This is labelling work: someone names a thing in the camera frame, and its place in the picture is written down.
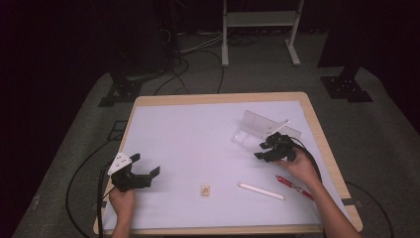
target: red marker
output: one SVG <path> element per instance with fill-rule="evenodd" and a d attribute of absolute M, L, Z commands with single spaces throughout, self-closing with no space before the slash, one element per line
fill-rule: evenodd
<path fill-rule="evenodd" d="M 294 188 L 297 191 L 299 191 L 300 193 L 302 193 L 303 195 L 305 195 L 306 197 L 310 198 L 311 200 L 314 199 L 314 197 L 311 195 L 311 193 L 305 191 L 304 189 L 296 186 L 295 184 L 291 183 L 291 181 L 287 180 L 286 178 L 283 178 L 281 176 L 276 176 L 277 180 L 281 183 L 283 183 L 284 185 Z"/>

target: gray carpet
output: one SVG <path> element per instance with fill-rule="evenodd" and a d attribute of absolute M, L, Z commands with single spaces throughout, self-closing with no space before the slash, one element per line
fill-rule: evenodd
<path fill-rule="evenodd" d="M 356 80 L 373 102 L 349 103 L 330 99 L 320 77 L 338 75 L 340 67 L 318 68 L 326 34 L 298 34 L 296 51 L 301 60 L 294 67 L 284 45 L 285 35 L 260 37 L 247 47 L 229 47 L 229 67 L 224 69 L 220 93 L 303 91 L 312 102 L 337 164 L 345 180 L 356 183 L 377 199 L 387 212 L 395 237 L 420 234 L 420 137 L 386 94 L 380 80 L 361 69 Z M 209 39 L 182 36 L 183 49 Z M 220 55 L 220 46 L 208 48 Z M 219 60 L 208 53 L 183 57 L 189 62 L 181 76 L 191 94 L 217 93 L 222 76 Z M 181 72 L 185 67 L 175 65 Z M 141 95 L 153 95 L 171 72 L 148 81 Z M 127 120 L 133 103 L 98 107 L 108 93 L 112 79 L 104 74 L 87 96 L 63 140 L 43 184 L 23 217 L 15 237 L 81 237 L 65 211 L 68 184 L 89 155 L 107 143 L 117 120 Z M 179 80 L 158 94 L 187 94 Z M 84 164 L 74 179 L 69 208 L 75 222 L 90 237 L 95 220 L 95 199 L 99 172 L 117 153 L 119 141 L 108 142 Z M 378 206 L 364 192 L 349 185 L 352 197 L 360 203 L 364 237 L 389 237 L 386 220 Z M 322 237 L 319 234 L 297 237 Z"/>

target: white pen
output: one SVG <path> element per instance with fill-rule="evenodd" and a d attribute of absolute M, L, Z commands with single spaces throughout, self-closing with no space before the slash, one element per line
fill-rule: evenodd
<path fill-rule="evenodd" d="M 254 187 L 254 186 L 251 186 L 251 185 L 248 185 L 248 184 L 244 184 L 243 182 L 239 182 L 238 186 L 249 189 L 249 190 L 252 190 L 252 191 L 256 191 L 256 192 L 259 192 L 259 193 L 262 193 L 262 194 L 265 194 L 265 195 L 269 195 L 269 196 L 272 196 L 272 197 L 275 197 L 275 198 L 278 198 L 278 199 L 281 199 L 281 200 L 284 200 L 284 196 L 282 196 L 280 194 L 270 192 L 270 191 L 267 191 L 267 190 L 263 190 L 261 188 L 257 188 L 257 187 Z"/>

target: human arm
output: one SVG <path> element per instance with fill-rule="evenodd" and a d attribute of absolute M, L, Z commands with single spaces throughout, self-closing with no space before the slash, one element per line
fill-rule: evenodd
<path fill-rule="evenodd" d="M 117 225 L 112 233 L 113 238 L 130 237 L 130 228 L 136 206 L 136 193 L 133 189 L 125 192 L 114 187 L 109 193 L 109 198 L 115 213 L 117 214 Z"/>
<path fill-rule="evenodd" d="M 296 153 L 294 162 L 277 161 L 276 163 L 286 168 L 309 189 L 321 215 L 327 236 L 332 238 L 362 237 L 337 206 L 325 186 L 319 181 L 315 169 L 305 153 L 299 149 L 294 149 L 294 151 Z"/>

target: dark background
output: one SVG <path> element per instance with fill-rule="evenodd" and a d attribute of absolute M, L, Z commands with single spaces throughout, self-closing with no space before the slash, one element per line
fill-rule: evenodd
<path fill-rule="evenodd" d="M 178 31 L 221 30 L 222 1 L 180 2 L 183 6 L 175 4 L 174 18 Z M 163 52 L 157 39 L 158 28 L 172 26 L 168 3 L 0 2 L 3 235 L 13 234 L 96 80 L 105 72 L 124 67 L 164 69 L 162 62 L 172 55 Z M 285 10 L 295 4 L 245 0 L 231 1 L 229 7 Z M 419 132 L 417 13 L 414 1 L 407 0 L 307 0 L 299 31 L 330 30 L 319 66 L 342 66 L 359 60 L 381 80 Z M 138 31 L 127 25 L 130 22 L 139 24 Z M 151 54 L 150 49 L 159 54 Z"/>

